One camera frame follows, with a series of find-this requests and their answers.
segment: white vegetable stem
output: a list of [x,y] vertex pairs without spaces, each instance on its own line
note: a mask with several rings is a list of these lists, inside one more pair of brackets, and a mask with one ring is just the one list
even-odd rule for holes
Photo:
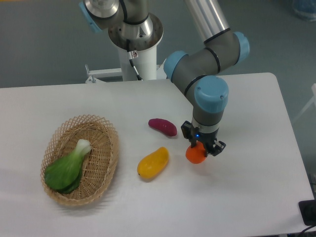
[[80,139],[78,140],[77,145],[74,149],[74,154],[76,154],[76,156],[80,156],[83,158],[85,154],[91,151],[91,149],[92,147],[89,141]]

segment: wicker basket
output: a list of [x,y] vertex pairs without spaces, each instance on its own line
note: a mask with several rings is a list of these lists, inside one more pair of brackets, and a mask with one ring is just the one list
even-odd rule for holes
[[[44,181],[46,167],[71,152],[79,139],[86,139],[92,150],[84,158],[80,185],[70,194],[60,194]],[[45,151],[41,182],[45,192],[62,205],[84,205],[98,199],[109,186],[119,157],[119,139],[113,125],[98,116],[74,117],[58,128]]]

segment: cable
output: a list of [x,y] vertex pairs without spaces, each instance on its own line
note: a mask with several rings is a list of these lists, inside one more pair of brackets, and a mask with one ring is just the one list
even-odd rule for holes
[[[131,50],[129,49],[129,44],[130,44],[130,40],[127,39],[127,40],[126,40],[126,50],[127,50],[128,53],[131,51]],[[134,72],[135,72],[135,74],[136,74],[136,76],[137,76],[137,79],[138,79],[138,80],[143,80],[143,79],[141,78],[141,76],[139,75],[139,73],[138,73],[138,71],[137,71],[137,69],[136,69],[136,67],[135,67],[135,65],[134,65],[134,63],[133,63],[133,59],[132,59],[132,58],[129,60],[129,63],[130,63],[130,65],[132,66],[132,68],[134,69]]]
[[309,229],[311,229],[311,228],[313,228],[313,227],[315,227],[315,226],[316,226],[316,225],[309,226],[309,227],[307,227],[306,229],[302,230],[302,232],[300,232],[297,237],[302,237],[303,234],[305,233],[305,231],[308,231]]

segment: bok choy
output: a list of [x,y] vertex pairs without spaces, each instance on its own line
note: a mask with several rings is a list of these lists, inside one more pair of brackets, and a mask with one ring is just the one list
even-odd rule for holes
[[84,156],[91,151],[90,142],[80,139],[68,155],[50,164],[44,174],[45,183],[60,193],[71,193],[80,184]]

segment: yellow mango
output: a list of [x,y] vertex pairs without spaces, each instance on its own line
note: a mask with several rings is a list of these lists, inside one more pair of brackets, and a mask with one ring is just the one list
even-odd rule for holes
[[160,147],[139,162],[137,172],[144,179],[154,178],[166,167],[168,161],[169,152],[167,148]]

